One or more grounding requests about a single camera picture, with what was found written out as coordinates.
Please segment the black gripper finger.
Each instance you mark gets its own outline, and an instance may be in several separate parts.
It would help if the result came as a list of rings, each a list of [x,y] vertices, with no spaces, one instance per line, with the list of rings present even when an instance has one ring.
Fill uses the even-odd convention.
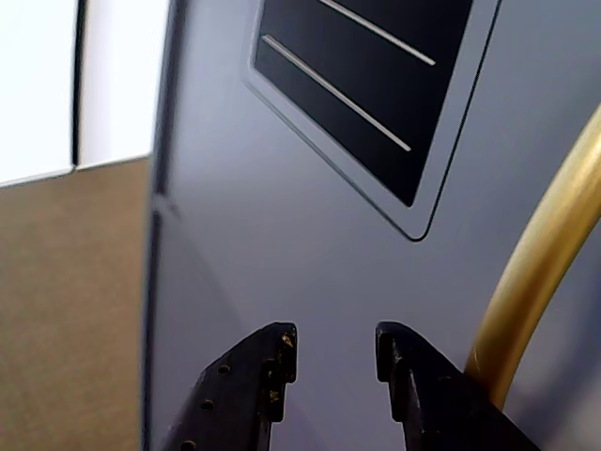
[[[377,377],[407,450],[535,450],[537,446],[475,383],[399,322],[376,327]]]
[[[273,322],[248,335],[200,374],[164,450],[268,450],[297,378],[297,328]]]

